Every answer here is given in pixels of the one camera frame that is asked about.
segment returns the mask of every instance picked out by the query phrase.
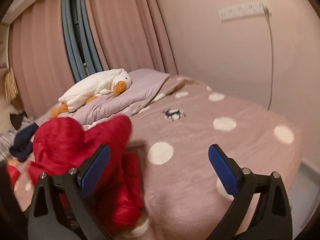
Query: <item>metal screw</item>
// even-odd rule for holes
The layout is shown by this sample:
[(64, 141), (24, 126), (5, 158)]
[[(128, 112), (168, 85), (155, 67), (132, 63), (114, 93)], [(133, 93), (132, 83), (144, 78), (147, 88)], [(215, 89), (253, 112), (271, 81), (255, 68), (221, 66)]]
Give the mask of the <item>metal screw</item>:
[(69, 170), (69, 174), (70, 175), (73, 175), (73, 174), (75, 174), (77, 172), (77, 169), (76, 168), (71, 168), (70, 170)]
[(250, 171), (248, 168), (243, 168), (243, 169), (242, 169), (242, 173), (243, 173), (244, 175), (248, 175), (248, 174), (251, 173), (251, 171)]
[(41, 178), (41, 179), (44, 179), (46, 176), (47, 176), (47, 173), (45, 173), (45, 172), (43, 172), (43, 173), (40, 174), (40, 178)]
[(276, 172), (276, 171), (274, 171), (274, 172), (272, 173), (272, 176), (273, 176), (274, 178), (276, 178), (276, 179), (279, 179), (279, 178), (280, 178), (280, 174), (279, 174), (278, 172)]

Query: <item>mattress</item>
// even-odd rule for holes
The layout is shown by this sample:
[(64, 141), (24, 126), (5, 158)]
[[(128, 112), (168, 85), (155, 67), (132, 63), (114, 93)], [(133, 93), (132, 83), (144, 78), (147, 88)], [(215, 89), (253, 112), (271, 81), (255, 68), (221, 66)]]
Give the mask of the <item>mattress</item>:
[[(231, 204), (218, 191), (208, 159), (211, 144), (254, 173), (278, 171), (290, 189), (301, 161), (301, 132), (284, 116), (181, 76), (171, 75), (154, 95), (130, 111), (128, 150), (140, 159), (143, 215), (133, 230), (115, 239), (206, 239)], [(23, 209), (32, 191), (23, 172), (15, 187)], [(240, 232), (248, 226), (257, 199)]]

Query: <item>white goose plush toy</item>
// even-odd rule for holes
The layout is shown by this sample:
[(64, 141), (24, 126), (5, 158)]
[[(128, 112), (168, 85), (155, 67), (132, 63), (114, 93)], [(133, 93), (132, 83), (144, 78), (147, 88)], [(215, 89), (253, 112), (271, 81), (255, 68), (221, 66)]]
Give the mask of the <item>white goose plush toy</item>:
[(131, 85), (131, 79), (124, 69), (111, 69), (92, 74), (73, 85), (58, 100), (60, 106), (52, 108), (50, 117), (74, 112), (95, 98), (114, 93), (119, 96)]

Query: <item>floor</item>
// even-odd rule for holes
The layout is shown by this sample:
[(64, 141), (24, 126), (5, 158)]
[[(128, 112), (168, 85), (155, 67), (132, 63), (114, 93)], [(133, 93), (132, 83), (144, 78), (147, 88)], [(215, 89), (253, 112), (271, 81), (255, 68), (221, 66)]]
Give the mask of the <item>floor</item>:
[(289, 190), (293, 222), (293, 239), (301, 232), (320, 202), (320, 175), (301, 164), (298, 175)]

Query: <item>power cord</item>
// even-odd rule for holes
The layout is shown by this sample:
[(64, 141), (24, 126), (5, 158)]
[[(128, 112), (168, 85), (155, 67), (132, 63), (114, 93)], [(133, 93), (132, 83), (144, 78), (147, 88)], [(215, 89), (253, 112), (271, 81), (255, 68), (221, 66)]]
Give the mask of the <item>power cord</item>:
[(272, 36), (272, 31), (271, 31), (271, 25), (270, 25), (270, 15), (269, 15), (269, 9), (268, 7), (263, 7), (264, 14), (266, 15), (267, 23), (269, 26), (269, 33), (270, 33), (270, 43), (271, 43), (271, 91), (270, 91), (270, 100), (268, 104), (268, 110), (270, 109), (271, 106), (271, 101), (272, 101), (272, 94), (273, 94), (273, 79), (274, 79), (274, 57), (273, 57), (273, 36)]

